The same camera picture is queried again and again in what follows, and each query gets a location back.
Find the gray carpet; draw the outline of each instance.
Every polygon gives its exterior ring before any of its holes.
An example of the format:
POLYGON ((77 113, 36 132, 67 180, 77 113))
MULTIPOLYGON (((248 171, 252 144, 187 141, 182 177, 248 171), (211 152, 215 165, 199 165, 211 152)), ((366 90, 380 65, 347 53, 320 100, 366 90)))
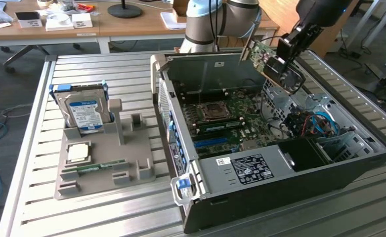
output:
MULTIPOLYGON (((350 18, 343 32, 347 34, 352 31, 358 20, 360 19, 360 14, 356 17, 350 18)), ((143 40, 127 41, 123 44, 116 44, 121 50, 131 51, 149 51, 149 50, 167 50, 172 49, 175 46, 180 46, 180 39, 168 40, 143 40)), ((71 44, 45 46, 45 50, 55 55, 73 55, 73 54, 91 54, 99 53, 99 46, 96 43, 83 43, 81 50, 72 48, 71 44)), ((21 47, 9 47, 12 52, 17 51, 21 47)), ((382 30, 378 38, 375 39, 371 47, 372 55, 363 55, 359 59, 360 62, 370 62, 379 66, 386 71, 383 63, 386 62, 386 28, 382 30)), ((8 108, 17 104, 31 103, 35 97, 35 90, 37 87, 39 76, 43 68, 43 54, 33 50, 27 55, 19 59, 12 66, 16 68, 16 73, 9 75, 4 72, 1 63, 11 56, 11 53, 3 53, 0 51, 0 108, 8 108)), ((338 54, 328 54, 326 56, 326 61, 328 64, 343 73, 354 69, 358 65, 339 57, 338 54)), ((374 81, 372 75, 364 74, 364 68, 354 70, 346 74, 346 78, 352 81, 352 83, 364 85, 367 82, 374 81)), ((28 108, 17 110, 16 113, 25 113, 28 108)), ((1 206, 4 205, 4 200, 7 196, 7 189, 9 187, 13 167, 19 155, 19 149, 21 145, 21 140, 24 136, 24 130, 27 126, 28 117, 12 118, 7 123, 8 134, 0 140, 0 175, 3 180, 4 193, 0 198, 0 215, 1 206)))

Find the slotted metal surface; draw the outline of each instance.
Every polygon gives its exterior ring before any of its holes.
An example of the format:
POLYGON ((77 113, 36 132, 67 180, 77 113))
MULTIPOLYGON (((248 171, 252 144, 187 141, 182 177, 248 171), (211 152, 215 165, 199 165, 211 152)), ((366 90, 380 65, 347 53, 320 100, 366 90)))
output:
MULTIPOLYGON (((149 56, 155 53, 163 52, 64 56, 45 63, 0 236, 184 236, 179 209, 171 199, 148 85, 149 56), (57 201, 52 196, 63 118, 45 85, 93 83, 103 79, 111 98, 123 100, 121 117, 140 112, 145 118, 157 179, 57 201)), ((302 58, 386 134, 386 114, 311 53, 303 53, 302 58)), ((311 81, 306 86, 314 93, 322 91, 311 81)), ((366 172, 342 190, 191 236, 386 236, 386 164, 366 172)))

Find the office chair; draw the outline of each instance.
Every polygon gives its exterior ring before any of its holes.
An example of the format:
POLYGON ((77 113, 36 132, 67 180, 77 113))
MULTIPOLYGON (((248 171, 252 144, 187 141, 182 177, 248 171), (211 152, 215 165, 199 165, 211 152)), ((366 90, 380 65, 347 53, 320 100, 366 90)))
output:
MULTIPOLYGON (((75 49, 80 49, 80 45, 77 43, 72 44, 72 47, 75 49)), ((4 66, 4 70, 7 73, 15 73, 15 68, 13 67, 8 67, 8 65, 17 60, 25 53, 28 53, 32 49, 39 50, 44 55, 49 55, 49 53, 45 51, 45 49, 40 46, 40 45, 27 45, 24 48, 20 49, 20 51, 16 52, 16 54, 12 55, 11 58, 8 58, 8 60, 3 63, 4 66)), ((5 53, 9 52, 9 48, 8 47, 0 47, 0 50, 5 53)))

